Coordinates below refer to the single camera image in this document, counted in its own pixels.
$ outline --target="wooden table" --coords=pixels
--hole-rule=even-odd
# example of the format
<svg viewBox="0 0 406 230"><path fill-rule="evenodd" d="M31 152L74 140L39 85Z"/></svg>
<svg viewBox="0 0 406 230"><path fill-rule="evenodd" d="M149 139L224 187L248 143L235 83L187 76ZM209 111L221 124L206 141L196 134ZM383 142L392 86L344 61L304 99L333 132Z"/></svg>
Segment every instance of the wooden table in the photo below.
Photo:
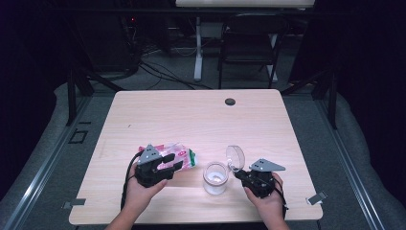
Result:
<svg viewBox="0 0 406 230"><path fill-rule="evenodd" d="M229 106L225 100L236 104ZM277 90L170 90L117 93L101 131L69 220L74 225L108 224L120 212L125 171L138 147L180 144L196 152L198 164L176 172L136 223L261 221L241 183L229 176L226 191L209 195L203 169L226 163L226 148L245 152L245 168L263 157L286 167L279 172L289 210L286 219L320 219L320 204L288 114Z"/></svg>

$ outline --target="metal bracket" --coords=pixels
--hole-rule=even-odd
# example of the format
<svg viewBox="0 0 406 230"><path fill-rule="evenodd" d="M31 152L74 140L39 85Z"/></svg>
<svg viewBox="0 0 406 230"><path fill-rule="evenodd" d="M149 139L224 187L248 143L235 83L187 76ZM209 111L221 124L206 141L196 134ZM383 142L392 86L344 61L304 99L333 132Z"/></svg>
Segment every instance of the metal bracket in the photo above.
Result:
<svg viewBox="0 0 406 230"><path fill-rule="evenodd" d="M306 198L305 201L307 201L308 204L314 205L316 203L323 203L323 199L325 198L327 198L327 194L325 192L320 192L311 198Z"/></svg>
<svg viewBox="0 0 406 230"><path fill-rule="evenodd" d="M86 201L86 199L73 199L72 201L68 202L63 202L62 204L62 209L72 209L73 206L76 205L84 205L84 202Z"/></svg>
<svg viewBox="0 0 406 230"><path fill-rule="evenodd" d="M153 145L149 144L146 149L144 149L143 154L141 154L138 165L143 165L160 158L162 158L162 156L159 154L159 151Z"/></svg>
<svg viewBox="0 0 406 230"><path fill-rule="evenodd" d="M286 170L285 167L277 165L273 162L270 162L268 160L265 160L263 158L261 158L260 160L254 162L254 164L252 164L249 167L251 170L253 171L257 171L257 172L273 172L273 171L284 171Z"/></svg>

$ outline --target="round hole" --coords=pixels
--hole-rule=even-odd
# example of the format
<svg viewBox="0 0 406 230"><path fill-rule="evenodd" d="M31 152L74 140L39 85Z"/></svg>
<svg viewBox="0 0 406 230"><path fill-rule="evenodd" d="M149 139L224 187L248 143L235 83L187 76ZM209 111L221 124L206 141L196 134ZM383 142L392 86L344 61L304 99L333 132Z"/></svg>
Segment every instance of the round hole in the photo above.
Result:
<svg viewBox="0 0 406 230"><path fill-rule="evenodd" d="M228 98L226 99L225 103L229 106L236 104L236 100L232 99L232 98Z"/></svg>

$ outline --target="black chair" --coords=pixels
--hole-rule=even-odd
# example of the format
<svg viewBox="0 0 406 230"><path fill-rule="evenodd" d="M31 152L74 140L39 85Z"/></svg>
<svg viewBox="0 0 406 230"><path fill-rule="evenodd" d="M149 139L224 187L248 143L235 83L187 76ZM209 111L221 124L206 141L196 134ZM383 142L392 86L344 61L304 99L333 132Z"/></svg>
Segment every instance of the black chair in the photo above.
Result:
<svg viewBox="0 0 406 230"><path fill-rule="evenodd" d="M282 38L289 29L285 18L275 14L242 13L223 24L217 69L221 88L223 63L237 65L273 65L268 88L272 86ZM276 35L273 45L271 35Z"/></svg>

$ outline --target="pink snack package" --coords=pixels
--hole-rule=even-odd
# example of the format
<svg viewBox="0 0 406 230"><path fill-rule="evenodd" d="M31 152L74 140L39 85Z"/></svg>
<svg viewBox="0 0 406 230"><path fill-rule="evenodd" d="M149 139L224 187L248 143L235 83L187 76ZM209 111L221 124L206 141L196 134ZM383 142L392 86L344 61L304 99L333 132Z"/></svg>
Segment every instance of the pink snack package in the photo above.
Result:
<svg viewBox="0 0 406 230"><path fill-rule="evenodd" d="M179 171L187 170L193 168L197 164L196 154L189 148L181 144L164 144L159 146L154 146L162 156L166 156L171 153L175 153L175 158L173 161L168 163L161 163L158 166L158 170L166 169L172 167L173 164L183 161L182 168ZM138 151L144 150L146 147L138 147Z"/></svg>

